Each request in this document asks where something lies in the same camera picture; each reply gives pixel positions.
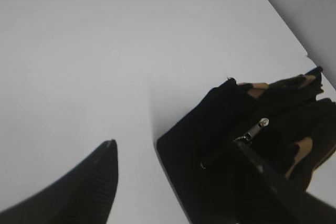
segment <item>black handbag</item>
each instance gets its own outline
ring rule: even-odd
[[[158,139],[159,158],[192,223],[236,223],[234,188],[240,168],[230,147],[236,139],[243,139],[251,150],[260,152],[276,173],[283,173],[284,179],[289,176],[292,180],[287,179],[289,183],[294,184],[295,180],[298,190],[304,193],[302,189],[307,181],[309,183],[311,172],[334,150],[330,137],[324,144],[314,144],[314,148],[309,149],[312,141],[308,138],[317,140],[316,143],[326,138],[321,135],[325,124],[319,124],[319,119],[334,115],[334,103],[328,99],[316,100],[316,95],[323,92],[321,72],[322,68],[317,67],[305,75],[272,84],[237,84],[235,79],[228,79],[211,89],[190,113]],[[286,132],[287,124],[285,121],[285,127],[281,127],[273,121],[280,116],[285,119],[292,115],[300,117],[301,111],[306,115],[313,111],[319,119],[305,118],[301,128],[293,127],[291,131],[297,138],[293,134],[290,134],[292,138],[277,134]],[[260,123],[262,118],[268,118],[269,126],[261,131],[264,128]],[[306,135],[303,129],[308,122],[312,131]],[[270,135],[274,139],[267,141]],[[270,142],[277,143],[276,147],[267,145]],[[304,153],[302,150],[308,150],[306,156],[315,157],[314,162],[303,156],[297,164],[298,155]],[[306,171],[305,178],[299,178],[302,169]]]

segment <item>black fabric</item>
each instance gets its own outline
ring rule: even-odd
[[[105,224],[117,184],[117,144],[105,141],[58,181],[1,212],[0,223]]]
[[[247,94],[248,85],[231,78],[211,91],[190,113],[160,137],[156,148],[181,205],[192,223],[236,223],[236,168],[226,143],[245,133],[262,117],[284,113],[316,101],[321,93],[321,68],[309,86],[299,77],[291,85],[271,86],[260,99]],[[210,166],[203,169],[201,161]]]
[[[311,137],[315,150],[320,138],[313,137],[313,134],[316,134],[320,122],[329,116],[336,116],[336,104],[327,98],[298,106],[269,118],[269,125],[254,138],[251,147],[277,172],[284,174],[292,165],[286,162],[286,158],[294,157],[285,154],[287,146]]]
[[[236,216],[240,224],[332,224],[336,209],[276,173],[253,149],[232,143],[237,166]]]
[[[336,113],[330,113],[321,120],[309,136],[313,139],[313,149],[290,176],[291,181],[304,188],[309,186],[312,171],[326,162],[336,150]]]

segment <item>metal zipper slider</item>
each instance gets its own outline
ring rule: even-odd
[[[250,128],[243,136],[237,137],[234,141],[243,140],[247,145],[252,143],[252,139],[259,133],[259,131],[269,124],[268,118],[262,118],[260,121]]]

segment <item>white backdrop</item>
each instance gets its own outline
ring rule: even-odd
[[[154,141],[227,77],[272,82],[314,67],[267,0],[0,4],[1,210],[114,138],[108,223],[187,223]]]
[[[336,0],[270,0],[316,64],[336,87]]]

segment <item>tan leather trim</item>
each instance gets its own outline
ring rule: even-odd
[[[265,91],[266,89],[249,89],[247,91],[247,94],[253,97],[254,99],[258,99]]]
[[[300,85],[299,89],[305,88],[306,86],[311,84],[316,79],[316,77],[312,75],[304,75],[304,77],[306,80],[304,81],[303,84]]]
[[[268,89],[267,83],[252,83],[254,89]]]
[[[291,166],[291,168],[286,172],[285,177],[289,178],[291,173],[293,172],[296,165],[303,160],[312,150],[313,148],[313,140],[310,137],[305,137],[304,139],[296,142],[299,146],[299,151],[294,157],[294,164]]]

